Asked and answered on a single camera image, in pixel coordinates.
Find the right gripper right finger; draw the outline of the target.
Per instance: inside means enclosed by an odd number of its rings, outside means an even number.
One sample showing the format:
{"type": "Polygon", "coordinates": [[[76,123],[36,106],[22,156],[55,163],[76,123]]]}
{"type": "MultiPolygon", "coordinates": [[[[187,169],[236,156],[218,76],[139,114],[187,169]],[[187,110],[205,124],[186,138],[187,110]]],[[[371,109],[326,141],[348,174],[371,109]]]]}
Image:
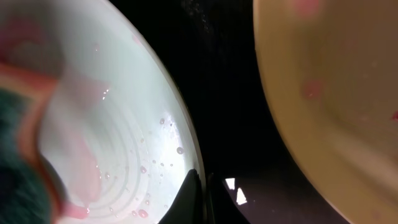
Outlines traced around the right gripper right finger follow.
{"type": "Polygon", "coordinates": [[[207,178],[207,215],[209,224],[249,224],[233,203],[221,177],[207,178]]]}

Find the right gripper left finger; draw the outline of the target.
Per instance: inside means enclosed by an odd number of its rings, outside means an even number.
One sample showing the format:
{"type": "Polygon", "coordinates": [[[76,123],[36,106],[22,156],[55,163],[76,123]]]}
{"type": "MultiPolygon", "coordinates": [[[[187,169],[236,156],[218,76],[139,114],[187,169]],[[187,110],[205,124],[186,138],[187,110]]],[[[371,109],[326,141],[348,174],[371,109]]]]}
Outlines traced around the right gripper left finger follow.
{"type": "Polygon", "coordinates": [[[199,175],[188,171],[178,194],[159,224],[203,224],[203,196],[199,175]]]}

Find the light green plate front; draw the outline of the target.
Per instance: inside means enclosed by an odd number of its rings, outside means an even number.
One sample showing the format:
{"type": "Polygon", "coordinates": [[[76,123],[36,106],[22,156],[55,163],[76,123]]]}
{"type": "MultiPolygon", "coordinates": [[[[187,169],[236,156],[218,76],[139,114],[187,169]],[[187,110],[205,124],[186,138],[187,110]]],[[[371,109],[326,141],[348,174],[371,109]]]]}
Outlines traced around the light green plate front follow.
{"type": "Polygon", "coordinates": [[[109,1],[2,1],[2,64],[55,80],[37,143],[56,223],[159,223],[188,171],[203,177],[177,87],[109,1]]]}

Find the green sponge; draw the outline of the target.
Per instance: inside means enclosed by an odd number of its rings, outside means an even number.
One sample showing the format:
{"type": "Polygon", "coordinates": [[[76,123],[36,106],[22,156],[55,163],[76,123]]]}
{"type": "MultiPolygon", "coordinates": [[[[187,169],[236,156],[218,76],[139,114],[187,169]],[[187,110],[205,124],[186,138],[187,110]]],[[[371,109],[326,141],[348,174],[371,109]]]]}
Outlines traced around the green sponge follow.
{"type": "Polygon", "coordinates": [[[1,65],[1,223],[56,223],[63,192],[37,137],[55,80],[1,65]]]}

